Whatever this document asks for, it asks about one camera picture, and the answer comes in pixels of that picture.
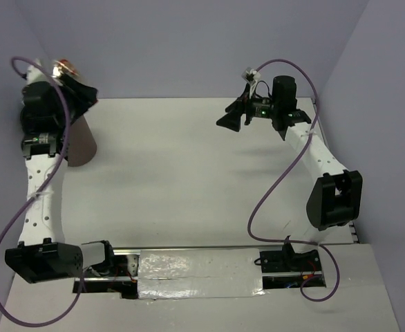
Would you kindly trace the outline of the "red label bottle red cap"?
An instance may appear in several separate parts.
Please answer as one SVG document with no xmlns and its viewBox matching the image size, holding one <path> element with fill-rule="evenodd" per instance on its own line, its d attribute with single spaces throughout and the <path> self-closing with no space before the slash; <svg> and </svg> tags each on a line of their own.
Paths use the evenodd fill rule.
<svg viewBox="0 0 405 332">
<path fill-rule="evenodd" d="M 67 59 L 56 59 L 53 61 L 52 77 L 57 82 L 62 81 L 62 76 L 67 75 L 74 80 L 81 82 L 82 78 L 78 70 Z"/>
</svg>

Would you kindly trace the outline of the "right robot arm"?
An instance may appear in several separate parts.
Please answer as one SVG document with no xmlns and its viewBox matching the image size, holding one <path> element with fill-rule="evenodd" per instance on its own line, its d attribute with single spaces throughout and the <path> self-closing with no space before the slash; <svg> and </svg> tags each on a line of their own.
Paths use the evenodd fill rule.
<svg viewBox="0 0 405 332">
<path fill-rule="evenodd" d="M 307 222 L 295 226 L 286 237 L 291 248 L 282 253 L 288 270 L 298 270 L 306 261 L 305 252 L 323 242 L 338 227 L 359 216 L 362 175 L 340 163 L 314 130 L 314 121 L 298 108 L 296 82 L 287 75 L 276 76 L 266 97 L 256 93 L 260 74 L 243 74 L 245 89 L 217 120 L 219 127 L 238 132 L 252 119 L 269 119 L 281 139 L 296 152 L 296 163 L 309 171 L 313 187 L 306 203 Z"/>
</svg>

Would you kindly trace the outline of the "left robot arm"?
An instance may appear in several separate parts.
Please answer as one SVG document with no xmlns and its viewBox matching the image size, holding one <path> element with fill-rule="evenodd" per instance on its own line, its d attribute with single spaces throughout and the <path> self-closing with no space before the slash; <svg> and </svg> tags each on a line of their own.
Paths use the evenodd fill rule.
<svg viewBox="0 0 405 332">
<path fill-rule="evenodd" d="M 108 241 L 79 246 L 65 242 L 62 185 L 68 156 L 62 153 L 66 119 L 60 100 L 65 99 L 69 121 L 74 123 L 97 102 L 97 89 L 69 74 L 61 74 L 55 81 L 59 93 L 45 79 L 37 78 L 29 78 L 22 90 L 21 149 L 32 202 L 18 245 L 6 250 L 5 262 L 29 284 L 80 277 L 88 267 L 100 275 L 110 275 L 117 266 Z"/>
</svg>

